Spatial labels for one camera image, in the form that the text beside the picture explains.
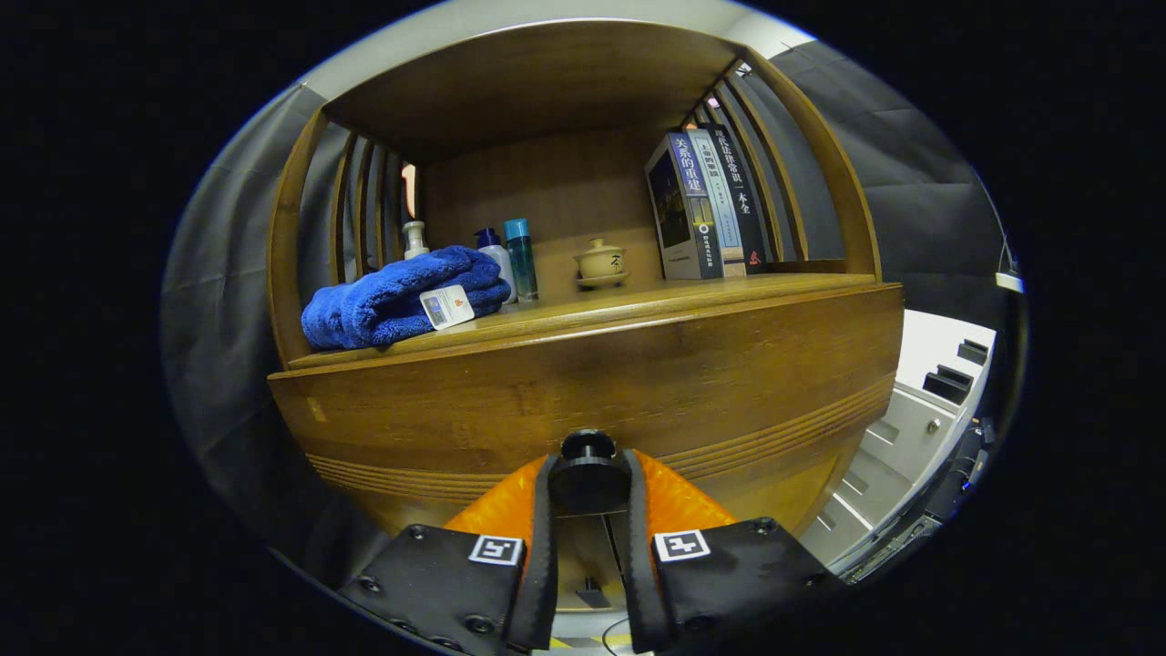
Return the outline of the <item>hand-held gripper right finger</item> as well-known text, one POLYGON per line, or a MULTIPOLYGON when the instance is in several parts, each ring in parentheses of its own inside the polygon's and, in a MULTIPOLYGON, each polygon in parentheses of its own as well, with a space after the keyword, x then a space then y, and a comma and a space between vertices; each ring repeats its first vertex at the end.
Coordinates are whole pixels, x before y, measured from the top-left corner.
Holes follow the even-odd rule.
POLYGON ((635 653, 711 655, 847 593, 775 519, 735 519, 656 458, 626 449, 624 587, 635 653))

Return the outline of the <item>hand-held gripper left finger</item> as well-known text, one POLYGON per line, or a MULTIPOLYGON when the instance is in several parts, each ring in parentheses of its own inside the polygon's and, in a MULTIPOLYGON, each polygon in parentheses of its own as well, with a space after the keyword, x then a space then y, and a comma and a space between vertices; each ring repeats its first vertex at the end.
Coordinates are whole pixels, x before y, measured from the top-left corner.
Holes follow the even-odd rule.
POLYGON ((557 543, 542 456, 445 525, 412 524, 339 594, 392 630, 443 651, 528 655, 552 641, 557 543))

